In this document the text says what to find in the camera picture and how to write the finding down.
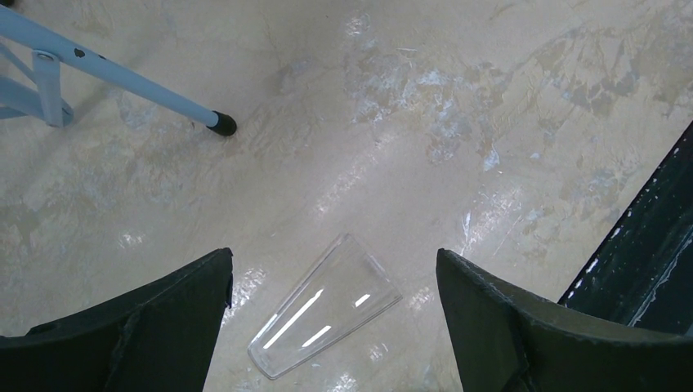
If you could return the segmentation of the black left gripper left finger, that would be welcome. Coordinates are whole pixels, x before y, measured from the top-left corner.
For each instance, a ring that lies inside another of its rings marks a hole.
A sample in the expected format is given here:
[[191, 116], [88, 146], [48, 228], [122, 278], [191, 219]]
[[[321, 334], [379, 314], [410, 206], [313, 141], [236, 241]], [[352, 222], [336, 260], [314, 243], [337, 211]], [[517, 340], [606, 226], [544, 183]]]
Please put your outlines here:
[[1, 339], [4, 391], [201, 391], [231, 303], [220, 248], [86, 310]]

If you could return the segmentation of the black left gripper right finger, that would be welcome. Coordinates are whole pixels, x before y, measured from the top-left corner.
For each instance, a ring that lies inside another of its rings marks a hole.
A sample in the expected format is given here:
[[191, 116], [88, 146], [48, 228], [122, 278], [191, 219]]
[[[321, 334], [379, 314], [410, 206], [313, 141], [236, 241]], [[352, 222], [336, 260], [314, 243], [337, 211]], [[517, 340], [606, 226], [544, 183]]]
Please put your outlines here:
[[466, 391], [689, 391], [692, 340], [571, 310], [440, 249], [436, 279]]

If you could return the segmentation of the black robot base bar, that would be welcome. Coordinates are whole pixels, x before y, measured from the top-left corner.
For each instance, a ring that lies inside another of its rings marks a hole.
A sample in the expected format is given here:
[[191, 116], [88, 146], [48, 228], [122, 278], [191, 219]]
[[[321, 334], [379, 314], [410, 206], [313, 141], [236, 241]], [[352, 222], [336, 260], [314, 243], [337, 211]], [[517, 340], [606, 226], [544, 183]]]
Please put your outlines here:
[[691, 336], [690, 127], [558, 302], [629, 327]]

